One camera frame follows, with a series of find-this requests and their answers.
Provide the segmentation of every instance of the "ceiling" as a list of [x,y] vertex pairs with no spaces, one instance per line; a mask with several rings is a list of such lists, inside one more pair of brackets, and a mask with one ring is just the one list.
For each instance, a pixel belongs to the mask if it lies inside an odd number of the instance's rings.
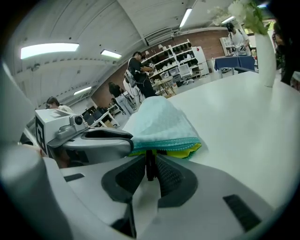
[[[4,59],[35,108],[56,96],[73,104],[115,72],[134,51],[147,47],[145,37],[162,29],[177,29],[186,8],[193,7],[183,29],[209,26],[207,10],[227,7],[233,0],[44,0],[23,19],[11,37]],[[78,43],[76,52],[47,53],[20,59],[24,46]],[[122,55],[119,60],[102,50]],[[33,71],[35,64],[39,69]],[[74,92],[92,86],[90,92]]]

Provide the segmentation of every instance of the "brown wall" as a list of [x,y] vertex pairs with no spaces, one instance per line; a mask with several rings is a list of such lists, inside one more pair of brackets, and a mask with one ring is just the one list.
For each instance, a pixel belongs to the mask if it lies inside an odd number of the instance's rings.
[[[228,32],[226,30],[213,30],[213,31],[203,31],[190,33],[175,37],[173,40],[168,40],[163,42],[161,45],[168,47],[169,45],[175,46],[180,43],[184,43],[189,39],[192,46],[200,46],[203,49],[206,59],[224,56],[224,51],[220,43],[220,38],[228,37]],[[155,53],[151,50],[155,50],[157,53],[161,50],[158,46],[153,46],[148,49],[150,56]],[[108,91],[108,83],[110,81],[118,84],[124,89],[123,80],[124,73],[127,69],[127,63],[119,68],[115,73],[113,73],[92,95],[93,101],[100,107],[107,107],[111,103],[111,94]]]

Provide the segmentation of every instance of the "white vase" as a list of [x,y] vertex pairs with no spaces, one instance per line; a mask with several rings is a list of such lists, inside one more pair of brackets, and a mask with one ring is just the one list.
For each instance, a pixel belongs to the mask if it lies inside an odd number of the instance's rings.
[[269,35],[255,34],[259,79],[266,87],[273,87],[276,58]]

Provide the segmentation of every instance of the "folded cloth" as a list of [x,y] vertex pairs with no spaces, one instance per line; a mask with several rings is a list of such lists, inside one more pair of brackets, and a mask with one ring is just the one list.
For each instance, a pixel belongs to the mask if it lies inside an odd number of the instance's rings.
[[123,128],[133,135],[132,154],[146,150],[178,158],[190,158],[201,147],[199,136],[183,111],[165,97],[145,99]]

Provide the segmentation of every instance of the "table with blue tablecloth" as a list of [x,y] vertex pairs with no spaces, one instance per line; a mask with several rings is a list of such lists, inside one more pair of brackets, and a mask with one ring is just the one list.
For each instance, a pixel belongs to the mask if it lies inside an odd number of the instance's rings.
[[233,68],[235,67],[247,68],[254,71],[254,63],[255,60],[252,56],[222,57],[215,60],[215,70],[220,71],[222,78],[222,68],[232,68],[232,75],[234,75]]

